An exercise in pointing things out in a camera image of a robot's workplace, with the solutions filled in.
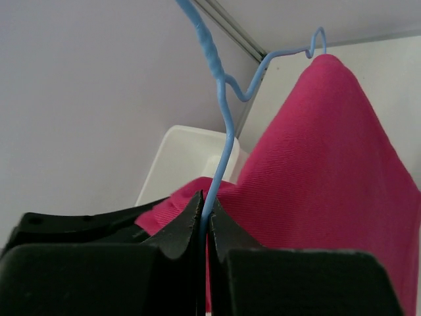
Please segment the light blue wire hanger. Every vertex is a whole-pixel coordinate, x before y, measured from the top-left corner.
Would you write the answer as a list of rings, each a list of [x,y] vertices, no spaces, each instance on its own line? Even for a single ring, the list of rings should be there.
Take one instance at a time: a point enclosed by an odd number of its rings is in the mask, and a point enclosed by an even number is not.
[[[276,57],[294,55],[304,52],[308,59],[311,59],[316,49],[316,39],[321,38],[322,52],[323,54],[327,51],[326,34],[323,27],[319,27],[310,39],[310,45],[306,47],[300,47],[296,49],[278,50],[269,53],[260,63],[256,70],[249,87],[246,92],[243,92],[237,83],[237,80],[225,73],[224,67],[220,60],[218,50],[212,38],[211,32],[207,25],[201,18],[201,15],[188,0],[179,0],[177,4],[183,10],[185,15],[189,18],[190,22],[195,28],[197,39],[199,40],[203,54],[207,60],[208,67],[216,80],[216,94],[220,112],[224,119],[226,127],[226,141],[224,149],[220,156],[218,166],[216,168],[214,177],[210,184],[203,210],[201,212],[201,218],[199,222],[199,241],[198,241],[198,293],[197,293],[197,315],[206,314],[206,244],[207,244],[207,227],[212,211],[218,189],[220,187],[224,172],[228,165],[228,161],[234,146],[234,122],[232,114],[230,112],[228,101],[226,98],[226,86],[229,85],[233,89],[237,98],[242,102],[247,102],[251,99],[257,89],[258,81],[261,79],[264,69],[270,61]]]

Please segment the pink trousers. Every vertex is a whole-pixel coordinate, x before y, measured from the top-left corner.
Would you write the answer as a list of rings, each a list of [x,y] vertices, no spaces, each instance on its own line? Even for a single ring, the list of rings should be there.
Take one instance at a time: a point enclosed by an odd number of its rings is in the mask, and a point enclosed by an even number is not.
[[[404,312],[416,313],[420,191],[358,80],[333,55],[304,70],[218,198],[270,248],[372,253]]]

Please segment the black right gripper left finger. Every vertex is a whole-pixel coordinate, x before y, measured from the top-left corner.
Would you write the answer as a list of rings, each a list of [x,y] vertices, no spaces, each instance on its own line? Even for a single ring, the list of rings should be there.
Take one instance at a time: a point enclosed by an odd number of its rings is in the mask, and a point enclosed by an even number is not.
[[[201,315],[204,198],[155,234],[152,203],[85,216],[24,214],[1,252],[2,315]]]

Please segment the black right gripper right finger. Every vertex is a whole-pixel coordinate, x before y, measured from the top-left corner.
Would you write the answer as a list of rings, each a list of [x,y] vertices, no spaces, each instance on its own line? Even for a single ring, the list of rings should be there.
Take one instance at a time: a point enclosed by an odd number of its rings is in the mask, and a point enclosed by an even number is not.
[[[270,249],[219,202],[208,225],[213,315],[402,315],[378,260],[355,250]]]

